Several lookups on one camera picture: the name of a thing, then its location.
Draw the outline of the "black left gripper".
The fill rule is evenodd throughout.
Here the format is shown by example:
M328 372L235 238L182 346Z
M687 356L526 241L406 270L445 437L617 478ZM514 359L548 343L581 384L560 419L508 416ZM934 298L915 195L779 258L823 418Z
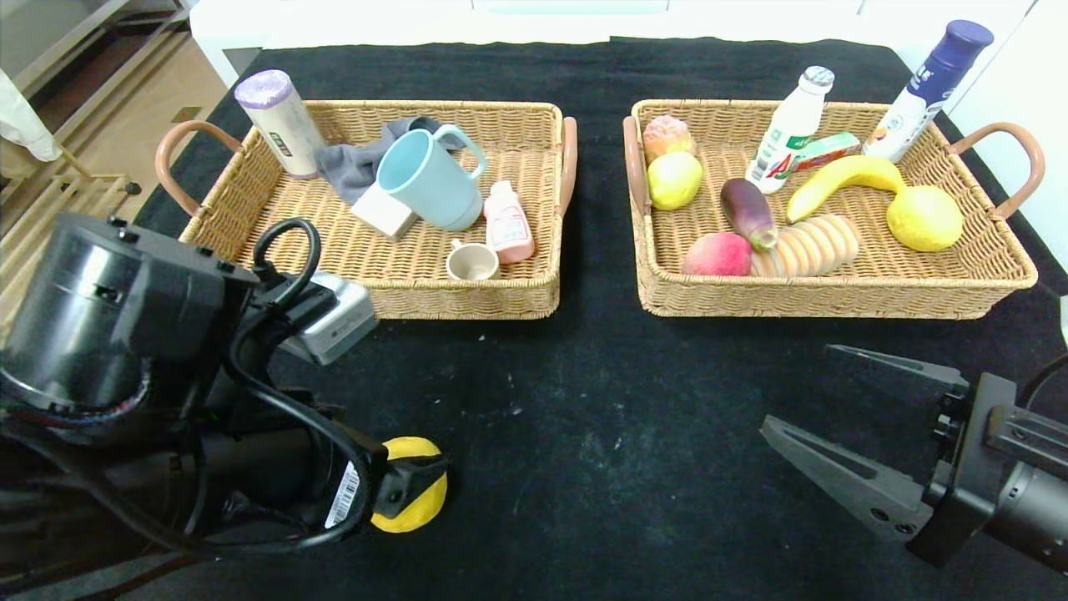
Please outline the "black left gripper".
M396 518L445 476L443 454L386 462L374 515ZM216 433L216 532L274 523L312 533L357 513L367 480L308 427Z

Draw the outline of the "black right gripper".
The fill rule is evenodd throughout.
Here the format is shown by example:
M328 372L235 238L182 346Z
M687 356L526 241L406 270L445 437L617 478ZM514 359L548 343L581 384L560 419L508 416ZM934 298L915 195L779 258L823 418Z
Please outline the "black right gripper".
M931 566L945 567L983 533L1065 575L1064 422L1019 407L1017 384L995 374L971 389L951 366L846 345L824 354L871 391L937 407L932 434L953 449L924 493L904 472L767 415L760 434L771 448L870 532Z

